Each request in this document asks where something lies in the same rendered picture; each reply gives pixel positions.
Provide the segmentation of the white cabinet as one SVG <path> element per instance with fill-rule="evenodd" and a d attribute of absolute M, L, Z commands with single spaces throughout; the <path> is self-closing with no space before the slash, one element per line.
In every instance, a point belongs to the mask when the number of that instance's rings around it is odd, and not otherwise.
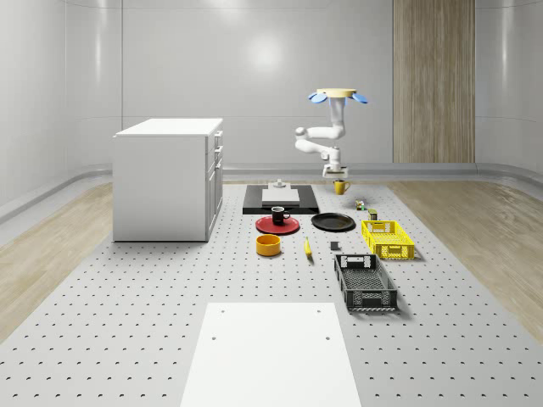
<path fill-rule="evenodd" d="M 114 136 L 114 240 L 209 240 L 222 202 L 222 123 L 149 119 Z"/>

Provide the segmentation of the black plate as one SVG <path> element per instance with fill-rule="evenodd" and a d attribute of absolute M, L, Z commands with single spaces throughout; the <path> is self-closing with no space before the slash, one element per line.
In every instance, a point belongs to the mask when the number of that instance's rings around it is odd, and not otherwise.
<path fill-rule="evenodd" d="M 339 213 L 320 213 L 311 218 L 317 229 L 330 232 L 343 232 L 355 229 L 355 221 L 348 215 Z"/>

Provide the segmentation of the red plate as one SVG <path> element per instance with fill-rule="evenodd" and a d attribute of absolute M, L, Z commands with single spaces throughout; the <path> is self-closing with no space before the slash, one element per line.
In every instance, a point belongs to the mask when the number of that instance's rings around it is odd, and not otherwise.
<path fill-rule="evenodd" d="M 299 222 L 292 217 L 283 220 L 281 225 L 273 223 L 272 216 L 264 216 L 255 222 L 258 231 L 265 234 L 288 235 L 299 230 Z"/>

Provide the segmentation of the black stove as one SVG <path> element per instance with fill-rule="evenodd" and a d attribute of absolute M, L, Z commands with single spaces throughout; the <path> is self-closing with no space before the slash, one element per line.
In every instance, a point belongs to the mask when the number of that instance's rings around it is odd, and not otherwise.
<path fill-rule="evenodd" d="M 315 193 L 311 185 L 296 185 L 290 182 L 282 188 L 298 192 L 299 202 L 275 201 L 270 204 L 262 202 L 262 191 L 267 190 L 271 183 L 266 185 L 248 185 L 244 197 L 244 215 L 270 215 L 273 206 L 284 207 L 292 215 L 316 215 L 320 213 Z"/>

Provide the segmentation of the yellow basket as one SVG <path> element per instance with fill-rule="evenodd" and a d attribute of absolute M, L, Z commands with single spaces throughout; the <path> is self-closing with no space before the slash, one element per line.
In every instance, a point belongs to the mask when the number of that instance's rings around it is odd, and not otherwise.
<path fill-rule="evenodd" d="M 364 220 L 361 234 L 371 253 L 381 259 L 414 258 L 414 242 L 395 220 Z"/>

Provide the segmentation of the white board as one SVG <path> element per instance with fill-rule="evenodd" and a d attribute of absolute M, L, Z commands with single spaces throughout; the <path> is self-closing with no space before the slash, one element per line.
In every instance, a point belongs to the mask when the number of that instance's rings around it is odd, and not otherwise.
<path fill-rule="evenodd" d="M 334 304 L 208 304 L 181 407 L 361 407 Z"/>

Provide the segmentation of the dark grey basket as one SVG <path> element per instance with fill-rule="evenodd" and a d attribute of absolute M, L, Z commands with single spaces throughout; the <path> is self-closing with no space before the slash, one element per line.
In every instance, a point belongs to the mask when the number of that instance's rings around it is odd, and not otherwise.
<path fill-rule="evenodd" d="M 348 309 L 397 308 L 397 287 L 377 255 L 336 254 L 334 268 Z"/>

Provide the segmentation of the yellow bowl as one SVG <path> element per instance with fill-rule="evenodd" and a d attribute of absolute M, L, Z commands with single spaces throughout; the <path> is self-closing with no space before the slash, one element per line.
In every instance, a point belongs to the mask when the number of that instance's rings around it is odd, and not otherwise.
<path fill-rule="evenodd" d="M 256 253 L 272 257 L 281 252 L 281 238 L 273 234 L 263 234 L 256 238 Z"/>

